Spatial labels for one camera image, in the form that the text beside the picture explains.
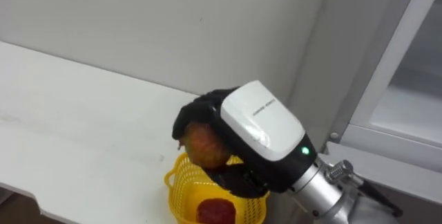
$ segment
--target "green led light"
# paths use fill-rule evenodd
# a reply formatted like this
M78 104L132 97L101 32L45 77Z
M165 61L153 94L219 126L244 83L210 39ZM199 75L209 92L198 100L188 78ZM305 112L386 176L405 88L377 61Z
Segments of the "green led light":
M307 147L303 147L303 148L301 148L301 152L302 152L302 154L304 154L304 155L309 155L309 154L310 154L310 150L309 150L309 148L307 148Z

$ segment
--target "white table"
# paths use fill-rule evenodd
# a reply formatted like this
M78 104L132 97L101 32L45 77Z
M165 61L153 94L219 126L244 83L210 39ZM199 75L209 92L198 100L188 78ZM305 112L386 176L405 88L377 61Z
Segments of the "white table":
M0 42L0 187L65 223L174 223L163 176L194 97Z

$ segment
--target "glass pane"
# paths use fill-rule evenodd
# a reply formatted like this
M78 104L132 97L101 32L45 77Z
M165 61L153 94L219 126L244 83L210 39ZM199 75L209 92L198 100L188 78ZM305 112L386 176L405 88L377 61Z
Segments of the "glass pane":
M442 147L442 0L435 0L370 122Z

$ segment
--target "yellow basket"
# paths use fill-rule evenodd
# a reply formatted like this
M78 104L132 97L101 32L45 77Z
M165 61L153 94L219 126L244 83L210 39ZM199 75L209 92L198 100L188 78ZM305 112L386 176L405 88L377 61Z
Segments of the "yellow basket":
M231 158L228 163L239 162L239 158ZM173 185L170 183L171 176L175 176ZM164 182L169 187L169 208L179 224L197 224L198 205L209 198L231 201L236 209L235 224L261 224L264 221L268 194L257 199L243 199L231 195L217 186L201 168L193 165L187 153L177 158L174 168L164 177Z

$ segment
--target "metal bolt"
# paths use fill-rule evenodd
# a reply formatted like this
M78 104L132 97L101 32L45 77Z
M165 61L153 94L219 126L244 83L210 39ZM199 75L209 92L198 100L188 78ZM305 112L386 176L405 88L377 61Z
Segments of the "metal bolt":
M339 134L338 133L330 133L330 138L332 140L335 140L335 139L339 138Z
M342 160L325 171L325 177L330 183L337 183L351 174L353 174L353 165L348 160Z

